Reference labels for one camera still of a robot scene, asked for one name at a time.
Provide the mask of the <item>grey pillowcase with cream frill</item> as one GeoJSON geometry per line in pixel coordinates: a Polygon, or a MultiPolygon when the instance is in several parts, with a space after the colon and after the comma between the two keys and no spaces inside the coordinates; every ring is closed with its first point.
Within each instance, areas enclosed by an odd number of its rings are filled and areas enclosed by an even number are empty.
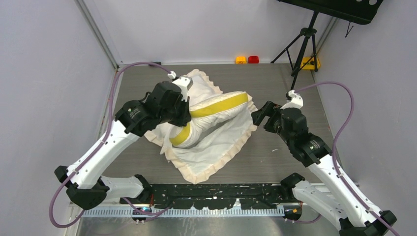
{"type": "MultiPolygon", "coordinates": [[[[205,72],[199,69],[192,70],[187,74],[187,77],[193,81],[188,93],[190,107],[209,97],[224,93],[205,72]]],[[[223,125],[226,129],[221,133],[213,128],[192,147],[177,148],[172,146],[168,139],[171,128],[176,126],[164,123],[158,125],[154,130],[148,131],[145,138],[161,147],[160,154],[165,155],[167,161],[179,170],[187,182],[192,184],[204,182],[231,161],[241,151],[252,133],[256,131],[257,127],[252,123],[251,113],[257,108],[252,101],[252,96],[249,95],[249,98],[250,126],[238,137],[236,136],[238,134],[236,127],[223,125]]]]}

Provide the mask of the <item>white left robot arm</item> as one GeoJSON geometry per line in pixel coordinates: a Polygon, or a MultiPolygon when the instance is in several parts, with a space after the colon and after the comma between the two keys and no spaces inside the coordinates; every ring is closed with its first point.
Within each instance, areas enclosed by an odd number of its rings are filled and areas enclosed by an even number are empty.
{"type": "Polygon", "coordinates": [[[151,191],[142,175],[105,177],[103,172],[127,147],[158,125],[186,126],[191,120],[188,91],[192,85],[186,76],[163,81],[144,99],[126,102],[110,121],[109,130],[78,161],[68,167],[58,166],[55,175],[64,183],[71,202],[84,210],[122,197],[146,203],[151,191]]]}

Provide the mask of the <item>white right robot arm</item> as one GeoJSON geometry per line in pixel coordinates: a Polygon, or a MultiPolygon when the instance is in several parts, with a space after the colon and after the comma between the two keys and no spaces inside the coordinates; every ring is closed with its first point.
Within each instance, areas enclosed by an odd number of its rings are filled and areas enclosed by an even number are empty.
{"type": "Polygon", "coordinates": [[[268,101],[251,114],[253,124],[281,137],[290,154],[317,176],[332,194],[327,196],[303,176],[293,173],[281,180],[281,197],[311,206],[339,231],[341,236],[383,236],[397,221],[390,210],[381,210],[369,200],[333,159],[330,147],[307,127],[299,108],[281,108],[268,101]]]}

